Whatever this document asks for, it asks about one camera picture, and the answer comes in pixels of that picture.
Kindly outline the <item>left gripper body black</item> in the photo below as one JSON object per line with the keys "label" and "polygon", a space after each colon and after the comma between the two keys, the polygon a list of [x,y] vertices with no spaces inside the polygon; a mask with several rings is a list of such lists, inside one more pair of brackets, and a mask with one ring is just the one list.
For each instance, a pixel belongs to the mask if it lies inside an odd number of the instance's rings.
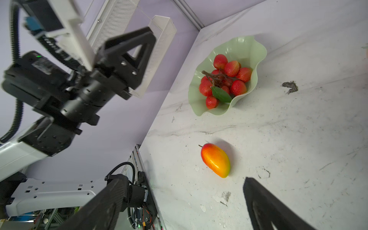
{"label": "left gripper body black", "polygon": [[98,111],[116,94],[92,74],[94,68],[80,68],[69,75],[35,51],[12,64],[4,74],[3,89],[41,115],[16,143],[53,156],[81,134],[82,123],[96,125]]}

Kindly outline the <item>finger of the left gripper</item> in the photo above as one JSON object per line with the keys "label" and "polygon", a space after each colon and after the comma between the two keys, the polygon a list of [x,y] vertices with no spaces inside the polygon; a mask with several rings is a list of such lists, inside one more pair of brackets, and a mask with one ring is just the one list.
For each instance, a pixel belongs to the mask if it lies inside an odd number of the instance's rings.
{"label": "finger of the left gripper", "polygon": [[137,89],[155,43],[149,27],[106,40],[94,60],[94,79],[110,90]]}

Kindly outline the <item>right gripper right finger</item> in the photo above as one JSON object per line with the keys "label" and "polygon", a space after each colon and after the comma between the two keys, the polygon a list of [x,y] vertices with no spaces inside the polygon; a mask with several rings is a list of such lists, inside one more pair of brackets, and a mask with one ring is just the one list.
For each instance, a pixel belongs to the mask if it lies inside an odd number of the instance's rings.
{"label": "right gripper right finger", "polygon": [[256,179],[247,177],[243,193],[254,230],[313,230]]}

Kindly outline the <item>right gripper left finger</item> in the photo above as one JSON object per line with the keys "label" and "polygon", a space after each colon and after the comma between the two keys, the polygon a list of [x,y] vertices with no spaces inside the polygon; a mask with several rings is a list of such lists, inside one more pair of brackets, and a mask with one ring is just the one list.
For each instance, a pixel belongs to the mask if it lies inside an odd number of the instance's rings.
{"label": "right gripper left finger", "polygon": [[113,230],[119,213],[127,208],[129,181],[126,176],[112,176],[107,186],[59,230]]}

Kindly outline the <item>red yellow fake mango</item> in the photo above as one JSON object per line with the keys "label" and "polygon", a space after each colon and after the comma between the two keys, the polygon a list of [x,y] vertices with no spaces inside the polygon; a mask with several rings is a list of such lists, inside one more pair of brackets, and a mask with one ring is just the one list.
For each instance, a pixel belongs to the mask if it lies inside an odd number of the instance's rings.
{"label": "red yellow fake mango", "polygon": [[215,144],[201,146],[201,158],[204,164],[221,178],[226,178],[231,170],[231,163],[224,150]]}

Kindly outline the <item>red lychee bunch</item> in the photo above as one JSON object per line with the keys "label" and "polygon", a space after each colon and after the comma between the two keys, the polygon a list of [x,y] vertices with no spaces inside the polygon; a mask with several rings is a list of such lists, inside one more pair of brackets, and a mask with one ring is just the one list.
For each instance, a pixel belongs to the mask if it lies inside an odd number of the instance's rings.
{"label": "red lychee bunch", "polygon": [[218,54],[213,60],[212,73],[205,72],[198,87],[199,92],[206,97],[208,110],[218,107],[220,103],[230,103],[236,97],[247,93],[246,84],[251,81],[253,70],[242,67],[241,63],[228,61],[223,54]]}

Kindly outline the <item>green wavy fruit bowl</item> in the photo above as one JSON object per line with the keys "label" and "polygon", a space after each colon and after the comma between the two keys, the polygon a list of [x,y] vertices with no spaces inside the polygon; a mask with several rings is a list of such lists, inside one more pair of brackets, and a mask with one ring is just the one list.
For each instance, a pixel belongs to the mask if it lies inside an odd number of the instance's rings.
{"label": "green wavy fruit bowl", "polygon": [[223,115],[252,90],[257,66],[267,50],[254,36],[233,38],[216,47],[196,68],[188,101],[197,116]]}

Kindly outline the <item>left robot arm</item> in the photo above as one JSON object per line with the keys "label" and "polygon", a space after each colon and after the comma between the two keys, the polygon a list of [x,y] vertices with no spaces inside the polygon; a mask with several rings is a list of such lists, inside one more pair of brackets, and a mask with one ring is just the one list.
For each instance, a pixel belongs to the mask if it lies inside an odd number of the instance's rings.
{"label": "left robot arm", "polygon": [[36,51],[4,72],[1,89],[29,106],[36,121],[1,145],[1,218],[84,205],[108,168],[98,151],[117,146],[124,105],[134,102],[156,37],[148,27],[108,39],[90,71],[67,72]]}

